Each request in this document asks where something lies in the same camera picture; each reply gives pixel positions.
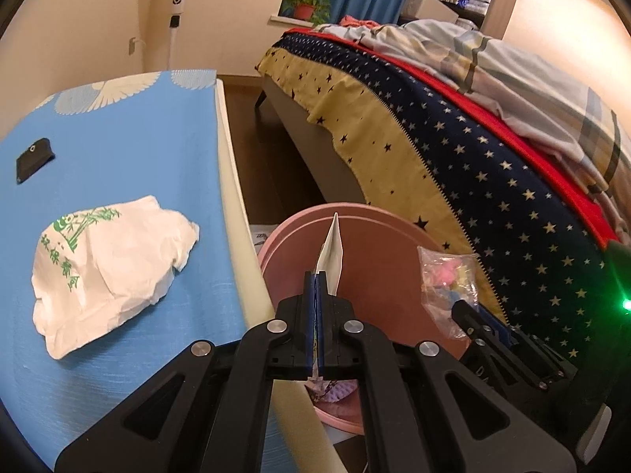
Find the white printed paper slip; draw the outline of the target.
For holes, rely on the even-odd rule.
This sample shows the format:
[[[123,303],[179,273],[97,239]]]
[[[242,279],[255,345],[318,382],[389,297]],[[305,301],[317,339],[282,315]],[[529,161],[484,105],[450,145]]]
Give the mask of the white printed paper slip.
[[[344,269],[344,246],[342,245],[339,215],[335,212],[329,226],[320,255],[317,258],[315,272],[325,274],[327,293],[336,296]]]

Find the clear bag with candies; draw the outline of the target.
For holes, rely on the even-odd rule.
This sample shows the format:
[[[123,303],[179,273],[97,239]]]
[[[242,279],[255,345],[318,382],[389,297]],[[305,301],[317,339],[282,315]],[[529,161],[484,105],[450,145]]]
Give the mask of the clear bag with candies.
[[[478,310],[475,280],[476,254],[446,254],[417,248],[421,274],[421,303],[437,328],[448,339],[465,339],[465,332],[451,317],[451,310],[465,301]]]

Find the white bag green print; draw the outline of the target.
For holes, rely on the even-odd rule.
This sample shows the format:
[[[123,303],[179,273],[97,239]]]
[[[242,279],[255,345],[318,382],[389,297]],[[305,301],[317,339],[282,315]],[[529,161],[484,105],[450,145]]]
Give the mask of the white bag green print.
[[[54,360],[116,330],[167,294],[200,227],[147,196],[54,220],[36,246],[33,324]]]

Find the purple foam net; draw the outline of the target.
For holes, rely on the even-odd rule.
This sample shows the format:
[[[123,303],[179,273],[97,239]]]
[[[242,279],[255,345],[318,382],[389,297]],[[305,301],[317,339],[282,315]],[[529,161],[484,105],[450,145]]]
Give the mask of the purple foam net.
[[[356,380],[332,380],[324,383],[324,391],[321,395],[323,402],[335,404],[349,397],[357,390]]]

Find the pink plastic trash basin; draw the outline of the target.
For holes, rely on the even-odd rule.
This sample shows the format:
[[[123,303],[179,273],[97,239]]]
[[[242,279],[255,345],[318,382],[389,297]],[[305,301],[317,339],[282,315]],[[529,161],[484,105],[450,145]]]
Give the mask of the pink plastic trash basin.
[[[334,217],[344,248],[337,296],[352,303],[355,316],[396,343],[433,341],[461,358],[469,341],[443,334],[421,303],[417,248],[439,246],[417,225],[380,208],[330,203],[305,209],[276,227],[258,254],[273,306],[304,292],[305,274],[317,265]]]

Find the navy star bedsheet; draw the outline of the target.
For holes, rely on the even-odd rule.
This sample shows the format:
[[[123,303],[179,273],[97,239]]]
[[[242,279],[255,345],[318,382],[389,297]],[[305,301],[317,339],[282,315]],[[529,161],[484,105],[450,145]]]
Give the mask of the navy star bedsheet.
[[[258,71],[329,132],[368,204],[475,254],[492,313],[586,360],[615,233],[549,156],[435,77],[341,39],[288,32]]]

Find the yellow star bed skirt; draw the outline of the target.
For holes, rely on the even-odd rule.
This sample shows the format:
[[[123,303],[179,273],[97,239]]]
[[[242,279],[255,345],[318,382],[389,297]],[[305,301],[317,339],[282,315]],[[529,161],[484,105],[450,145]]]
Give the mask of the yellow star bed skirt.
[[[367,204],[417,225],[448,253],[477,254],[481,301],[501,320],[508,318],[508,299],[493,279],[493,263],[506,249],[492,241],[503,229],[499,215],[508,199],[495,187],[490,166],[474,160],[489,150],[486,131],[460,122],[450,127],[443,114],[428,117],[430,104],[423,102],[413,107],[422,124],[413,138],[396,119],[395,105],[373,90],[275,45],[257,71],[306,111],[308,123],[330,134]]]

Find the red blanket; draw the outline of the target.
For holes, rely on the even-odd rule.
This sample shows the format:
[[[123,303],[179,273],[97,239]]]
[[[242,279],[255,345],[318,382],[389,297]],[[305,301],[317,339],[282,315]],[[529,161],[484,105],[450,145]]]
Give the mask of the red blanket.
[[[470,125],[472,131],[491,132],[524,160],[526,167],[580,218],[587,234],[601,248],[618,238],[602,209],[589,200],[556,160],[520,138],[499,117],[421,69],[344,39],[302,29],[284,33],[275,46],[302,60],[344,72],[370,88],[384,104],[395,105],[396,119],[413,138],[420,136],[422,126],[420,115],[413,107],[423,102],[430,104],[426,111],[428,117],[443,114],[450,127],[460,122],[463,127]]]

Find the plaid light quilt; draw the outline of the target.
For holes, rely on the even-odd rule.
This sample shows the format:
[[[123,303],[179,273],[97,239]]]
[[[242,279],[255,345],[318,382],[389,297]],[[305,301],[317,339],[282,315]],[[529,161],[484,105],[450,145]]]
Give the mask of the plaid light quilt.
[[[629,242],[630,138],[592,88],[536,54],[450,22],[320,24],[317,31],[417,66],[500,117],[554,156]]]

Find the blue patterned table cover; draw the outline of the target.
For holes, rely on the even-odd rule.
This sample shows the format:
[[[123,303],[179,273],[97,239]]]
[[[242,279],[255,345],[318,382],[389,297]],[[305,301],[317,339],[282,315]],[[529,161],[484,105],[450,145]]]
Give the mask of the blue patterned table cover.
[[[218,95],[211,69],[88,83],[1,143],[1,402],[47,467],[186,346],[246,331]]]

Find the pink clothes pile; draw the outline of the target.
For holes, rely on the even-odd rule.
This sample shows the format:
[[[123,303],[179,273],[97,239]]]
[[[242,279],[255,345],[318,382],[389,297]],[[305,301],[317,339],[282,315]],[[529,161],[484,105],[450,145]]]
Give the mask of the pink clothes pile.
[[[344,15],[339,21],[340,26],[347,28],[367,27],[369,29],[377,28],[380,24],[370,19],[357,19],[349,14]]]

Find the potted green plant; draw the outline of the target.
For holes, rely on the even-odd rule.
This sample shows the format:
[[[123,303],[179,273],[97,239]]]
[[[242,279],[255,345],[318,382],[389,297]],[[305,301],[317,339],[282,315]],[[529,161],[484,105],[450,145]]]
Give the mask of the potted green plant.
[[[330,0],[282,0],[280,13],[311,24],[324,24],[330,18]]]

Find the small black pouch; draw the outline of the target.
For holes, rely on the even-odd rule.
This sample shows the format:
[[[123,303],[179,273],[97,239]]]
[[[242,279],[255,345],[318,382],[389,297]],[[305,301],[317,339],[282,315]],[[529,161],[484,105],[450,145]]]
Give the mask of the small black pouch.
[[[48,138],[37,139],[16,159],[17,184],[25,182],[54,158],[56,155],[54,155],[50,140]]]

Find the cardboard box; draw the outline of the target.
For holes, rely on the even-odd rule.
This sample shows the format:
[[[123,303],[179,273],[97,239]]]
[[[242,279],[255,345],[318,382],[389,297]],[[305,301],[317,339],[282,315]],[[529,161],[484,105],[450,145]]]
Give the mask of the cardboard box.
[[[454,24],[458,14],[440,0],[404,0],[399,18],[406,21],[434,19]]]

